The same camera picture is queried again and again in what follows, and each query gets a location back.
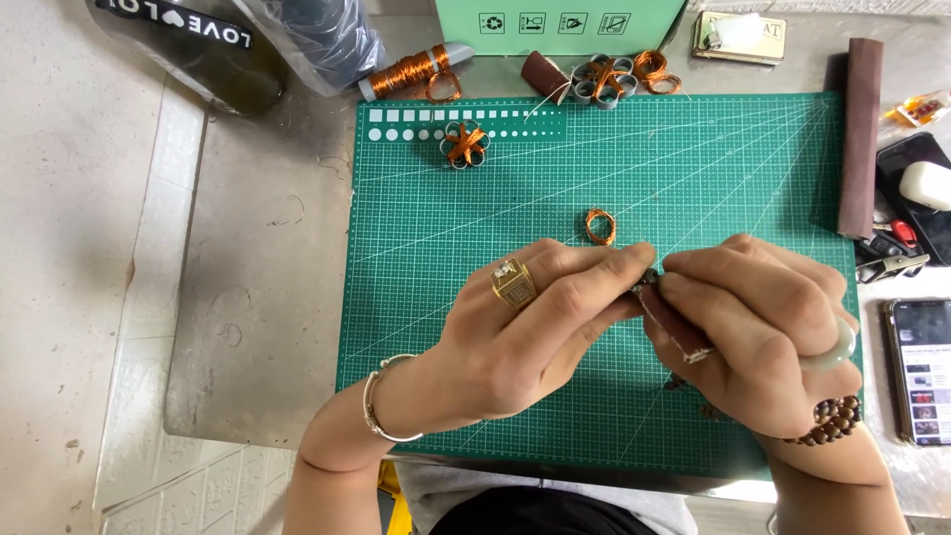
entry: wooden bead bracelet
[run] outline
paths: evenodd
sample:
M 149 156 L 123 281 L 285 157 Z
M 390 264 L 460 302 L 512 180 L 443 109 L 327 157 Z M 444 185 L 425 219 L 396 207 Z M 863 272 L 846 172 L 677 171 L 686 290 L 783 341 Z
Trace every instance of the wooden bead bracelet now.
M 783 439 L 789 444 L 823 445 L 852 434 L 862 421 L 862 402 L 855 396 L 825 400 L 813 409 L 816 426 L 797 439 Z

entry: ring with white gemstone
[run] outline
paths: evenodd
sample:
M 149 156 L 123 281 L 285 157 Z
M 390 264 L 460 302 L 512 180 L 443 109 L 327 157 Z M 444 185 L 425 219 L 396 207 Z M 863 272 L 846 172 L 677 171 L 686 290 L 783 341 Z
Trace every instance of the ring with white gemstone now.
M 515 258 L 503 260 L 492 271 L 492 291 L 516 312 L 527 307 L 538 296 L 532 274 Z

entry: phone screen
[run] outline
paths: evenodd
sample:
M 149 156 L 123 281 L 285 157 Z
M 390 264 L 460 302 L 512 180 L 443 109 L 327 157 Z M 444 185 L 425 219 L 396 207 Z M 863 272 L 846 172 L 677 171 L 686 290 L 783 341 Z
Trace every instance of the phone screen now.
M 951 301 L 899 302 L 893 310 L 912 438 L 951 444 Z

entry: gray table surface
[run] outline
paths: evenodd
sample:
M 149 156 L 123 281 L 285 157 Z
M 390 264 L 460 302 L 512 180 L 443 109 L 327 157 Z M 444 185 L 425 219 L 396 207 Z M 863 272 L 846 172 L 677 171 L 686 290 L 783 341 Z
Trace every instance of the gray table surface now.
M 687 13 L 666 48 L 690 93 L 824 89 L 829 57 L 849 37 L 885 42 L 883 109 L 951 87 L 951 18 L 784 13 L 786 60 L 776 68 L 689 57 Z M 380 17 L 392 57 L 441 42 L 435 17 Z M 566 70 L 579 58 L 555 58 Z M 523 96 L 522 57 L 460 66 L 465 94 Z M 409 93 L 405 96 L 415 97 Z M 175 435 L 293 448 L 334 392 L 354 146 L 354 93 L 322 98 L 291 80 L 282 100 L 252 119 L 209 119 L 182 280 L 165 429 Z M 933 131 L 951 150 L 951 119 Z M 882 139 L 887 144 L 893 139 Z M 885 375 L 876 303 L 951 297 L 951 271 L 863 287 L 866 414 L 905 514 L 951 516 L 951 455 L 900 444 Z M 414 457 L 535 477 L 775 501 L 771 483 L 658 476 L 524 463 Z

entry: copper wire spool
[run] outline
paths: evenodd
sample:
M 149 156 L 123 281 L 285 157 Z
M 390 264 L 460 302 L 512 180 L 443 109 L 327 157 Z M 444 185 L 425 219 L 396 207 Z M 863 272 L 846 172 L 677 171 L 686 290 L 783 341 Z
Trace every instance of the copper wire spool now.
M 430 51 L 433 53 L 433 57 L 436 58 L 439 71 L 436 71 L 429 53 L 424 50 L 418 54 L 400 59 L 392 67 L 371 74 L 367 79 L 370 81 L 370 86 L 377 98 L 385 98 L 400 89 L 418 86 L 423 82 L 426 82 L 426 99 L 433 104 L 452 102 L 462 96 L 459 79 L 449 70 L 449 54 L 446 53 L 446 48 L 442 45 L 436 45 Z M 446 98 L 433 97 L 433 86 L 440 76 L 449 77 L 453 87 L 456 88 L 455 92 Z
M 611 226 L 611 232 L 608 233 L 608 237 L 606 238 L 598 236 L 592 230 L 592 221 L 598 217 L 607 219 L 608 225 Z M 610 215 L 601 208 L 592 208 L 588 211 L 588 217 L 585 218 L 585 230 L 588 232 L 588 237 L 599 246 L 609 246 L 610 244 L 614 243 L 614 238 L 617 237 L 617 225 L 614 222 L 614 216 Z
M 644 50 L 634 57 L 633 75 L 655 95 L 669 95 L 680 90 L 681 80 L 667 74 L 667 58 L 659 50 Z M 655 84 L 667 82 L 670 88 L 660 90 Z

